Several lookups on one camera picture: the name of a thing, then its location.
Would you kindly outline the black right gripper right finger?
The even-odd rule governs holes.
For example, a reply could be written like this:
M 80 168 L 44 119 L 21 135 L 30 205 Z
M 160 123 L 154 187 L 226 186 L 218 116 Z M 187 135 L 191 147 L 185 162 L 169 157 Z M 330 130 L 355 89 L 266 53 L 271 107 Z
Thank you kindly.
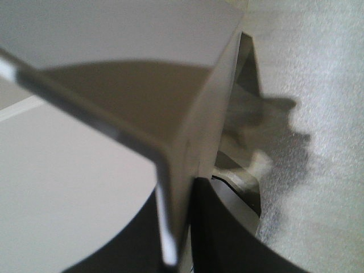
M 195 272 L 303 272 L 253 237 L 206 178 L 193 183 L 190 215 Z

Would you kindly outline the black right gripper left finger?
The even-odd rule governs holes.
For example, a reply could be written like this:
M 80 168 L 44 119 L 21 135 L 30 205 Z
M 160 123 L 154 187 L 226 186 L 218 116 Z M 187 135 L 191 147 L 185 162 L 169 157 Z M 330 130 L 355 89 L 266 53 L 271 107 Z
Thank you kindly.
M 67 272 L 166 272 L 162 265 L 156 196 L 110 242 Z

